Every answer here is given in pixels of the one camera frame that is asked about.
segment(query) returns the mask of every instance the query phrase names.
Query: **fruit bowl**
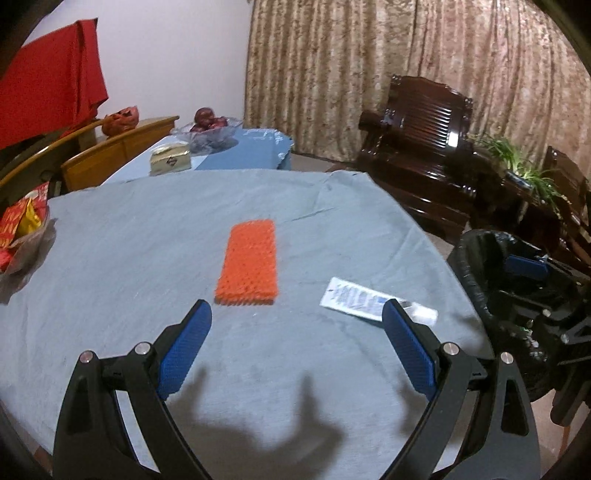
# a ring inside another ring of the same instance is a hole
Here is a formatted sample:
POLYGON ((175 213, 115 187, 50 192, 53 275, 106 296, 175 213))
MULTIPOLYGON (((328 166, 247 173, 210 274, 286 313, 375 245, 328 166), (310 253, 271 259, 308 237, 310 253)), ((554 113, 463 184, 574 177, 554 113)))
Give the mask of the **fruit bowl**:
POLYGON ((191 132, 195 123, 190 123, 181 128, 173 128, 170 134, 179 140, 189 143, 191 153, 201 153, 223 148, 242 125, 242 120, 238 118, 226 117, 226 119, 228 120, 227 127, 213 128, 211 130, 205 130, 205 132, 191 132))

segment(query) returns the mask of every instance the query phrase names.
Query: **wooden chair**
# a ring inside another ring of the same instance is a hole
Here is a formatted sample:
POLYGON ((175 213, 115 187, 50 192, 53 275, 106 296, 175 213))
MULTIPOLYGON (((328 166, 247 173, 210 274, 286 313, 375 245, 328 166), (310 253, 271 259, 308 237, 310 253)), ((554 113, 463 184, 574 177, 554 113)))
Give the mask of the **wooden chair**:
POLYGON ((62 132, 54 132, 15 157, 0 170, 0 203, 12 205, 39 184, 61 177, 66 160, 96 145, 95 128, 103 122, 97 120, 62 138, 62 132))
POLYGON ((61 166, 68 191, 96 187, 127 162, 166 137, 177 116, 141 120, 136 128, 108 138, 61 166))
POLYGON ((467 139, 472 99, 421 77, 392 77, 383 113, 365 111, 355 167, 425 229, 455 244, 473 208, 478 162, 467 139))
POLYGON ((547 206, 531 204, 517 234, 557 260, 591 273, 591 229, 586 211, 589 182, 576 163, 553 147, 548 147, 542 168, 567 200, 554 198, 560 218, 547 206))

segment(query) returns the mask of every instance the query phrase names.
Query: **green plant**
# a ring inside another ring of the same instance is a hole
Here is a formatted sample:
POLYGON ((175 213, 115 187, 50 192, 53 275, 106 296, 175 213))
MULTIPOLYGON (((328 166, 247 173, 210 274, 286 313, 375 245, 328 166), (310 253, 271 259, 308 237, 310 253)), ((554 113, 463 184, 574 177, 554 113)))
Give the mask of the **green plant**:
POLYGON ((554 197, 564 198, 564 196, 556 190, 552 179, 546 176, 548 170, 540 170, 526 160, 522 151, 505 137, 495 138, 484 135, 477 140, 477 143, 486 148, 490 154, 502 160, 507 168, 518 177, 528 182, 532 186, 532 194, 538 200, 548 203, 555 212, 558 212, 554 197))
POLYGON ((523 168, 525 160, 521 150, 512 145, 505 137, 494 138, 485 134, 477 140, 477 143, 505 162, 507 168, 512 172, 518 173, 523 168))

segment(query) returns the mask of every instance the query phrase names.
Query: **dark wooden chair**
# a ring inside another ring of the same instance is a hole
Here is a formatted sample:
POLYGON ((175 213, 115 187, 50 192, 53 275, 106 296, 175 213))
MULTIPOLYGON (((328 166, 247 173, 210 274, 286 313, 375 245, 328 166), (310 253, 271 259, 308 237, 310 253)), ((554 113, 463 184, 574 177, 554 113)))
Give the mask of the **dark wooden chair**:
POLYGON ((448 86, 395 75, 383 113, 365 111, 359 120, 368 134, 355 168, 453 244, 469 220, 478 176, 467 139, 471 116, 472 99, 448 86))
POLYGON ((554 199, 560 217, 548 206, 531 204, 517 234, 545 248, 550 255, 584 273, 591 272, 591 229, 587 201, 589 182, 568 156, 548 147, 542 168, 566 197, 554 199))

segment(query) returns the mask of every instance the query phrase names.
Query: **orange textured pad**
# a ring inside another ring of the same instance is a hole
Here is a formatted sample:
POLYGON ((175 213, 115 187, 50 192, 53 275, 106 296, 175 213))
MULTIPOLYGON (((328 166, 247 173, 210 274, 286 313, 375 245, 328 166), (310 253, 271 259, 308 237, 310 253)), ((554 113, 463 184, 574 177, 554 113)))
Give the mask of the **orange textured pad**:
POLYGON ((252 220, 232 227, 216 303, 271 304, 277 297, 275 224, 252 220))

